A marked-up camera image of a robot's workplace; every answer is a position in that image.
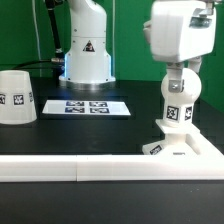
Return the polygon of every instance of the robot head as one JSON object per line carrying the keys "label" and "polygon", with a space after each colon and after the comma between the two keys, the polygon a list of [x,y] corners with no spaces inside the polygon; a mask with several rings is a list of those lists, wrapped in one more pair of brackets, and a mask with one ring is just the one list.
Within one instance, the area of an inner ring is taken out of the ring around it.
{"label": "robot head", "polygon": [[145,34],[153,58],[181,62],[213,50],[216,11],[204,1],[155,1]]}

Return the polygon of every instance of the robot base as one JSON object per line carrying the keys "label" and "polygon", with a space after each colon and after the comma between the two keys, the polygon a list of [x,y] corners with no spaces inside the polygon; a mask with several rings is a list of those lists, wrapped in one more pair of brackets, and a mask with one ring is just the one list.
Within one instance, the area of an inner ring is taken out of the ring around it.
{"label": "robot base", "polygon": [[165,140],[144,145],[142,151],[145,155],[223,157],[193,124],[172,128],[166,126],[163,120],[156,120],[156,123],[164,132]]}
{"label": "robot base", "polygon": [[77,90],[103,90],[103,89],[111,89],[116,85],[115,79],[104,82],[104,83],[80,83],[80,82],[71,82],[67,80],[59,80],[59,85],[66,88],[77,89]]}

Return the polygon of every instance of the white paper with markers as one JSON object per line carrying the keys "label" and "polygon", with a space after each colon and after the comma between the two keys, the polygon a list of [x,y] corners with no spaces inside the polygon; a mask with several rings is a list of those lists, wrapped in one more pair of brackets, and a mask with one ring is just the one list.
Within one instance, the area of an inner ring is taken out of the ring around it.
{"label": "white paper with markers", "polygon": [[43,113],[73,115],[131,115],[124,102],[76,100],[47,100]]}

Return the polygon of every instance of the black sticker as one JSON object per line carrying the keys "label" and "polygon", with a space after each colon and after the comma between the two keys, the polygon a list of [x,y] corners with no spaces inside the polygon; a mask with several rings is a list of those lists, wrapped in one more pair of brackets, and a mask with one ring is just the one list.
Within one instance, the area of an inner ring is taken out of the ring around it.
{"label": "black sticker", "polygon": [[185,121],[190,120],[192,118],[192,112],[193,108],[192,107],[187,107],[186,112],[185,112]]}
{"label": "black sticker", "polygon": [[108,107],[106,102],[89,102],[90,107]]}
{"label": "black sticker", "polygon": [[162,147],[160,145],[157,145],[154,149],[150,151],[150,155],[156,155],[162,150]]}
{"label": "black sticker", "polygon": [[177,121],[178,117],[179,117],[179,108],[168,106],[167,107],[167,115],[166,115],[166,117],[168,119]]}
{"label": "black sticker", "polygon": [[67,101],[66,106],[73,106],[73,107],[84,107],[83,101]]}
{"label": "black sticker", "polygon": [[85,108],[83,108],[83,107],[66,107],[65,113],[83,114],[83,113],[85,113]]}
{"label": "black sticker", "polygon": [[0,104],[5,104],[5,95],[0,94]]}
{"label": "black sticker", "polygon": [[89,41],[86,46],[84,47],[83,51],[86,51],[86,52],[95,52],[94,48],[93,48],[93,45],[91,43],[91,41]]}
{"label": "black sticker", "polygon": [[24,105],[23,95],[14,95],[13,100],[14,100],[14,105]]}
{"label": "black sticker", "polygon": [[90,108],[90,113],[92,114],[109,114],[108,108]]}
{"label": "black sticker", "polygon": [[29,97],[30,97],[30,102],[33,102],[33,93],[32,92],[29,93]]}

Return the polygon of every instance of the black cable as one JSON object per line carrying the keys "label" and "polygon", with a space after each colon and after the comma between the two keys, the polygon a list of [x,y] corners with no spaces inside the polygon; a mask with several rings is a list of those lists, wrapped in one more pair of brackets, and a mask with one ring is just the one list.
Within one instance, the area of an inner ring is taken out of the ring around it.
{"label": "black cable", "polygon": [[55,56],[57,58],[64,58],[64,52],[62,50],[61,43],[60,43],[54,8],[55,8],[55,6],[60,5],[62,3],[63,3],[63,1],[45,0],[48,15],[49,15],[50,22],[51,22],[51,30],[52,30],[54,45],[55,45]]}
{"label": "black cable", "polygon": [[27,65],[40,64],[40,63],[49,63],[49,62],[51,62],[50,59],[47,59],[47,60],[37,60],[37,61],[28,61],[28,62],[21,63],[21,64],[15,66],[15,67],[13,68],[13,70],[18,69],[18,68],[25,67],[25,66],[27,66]]}

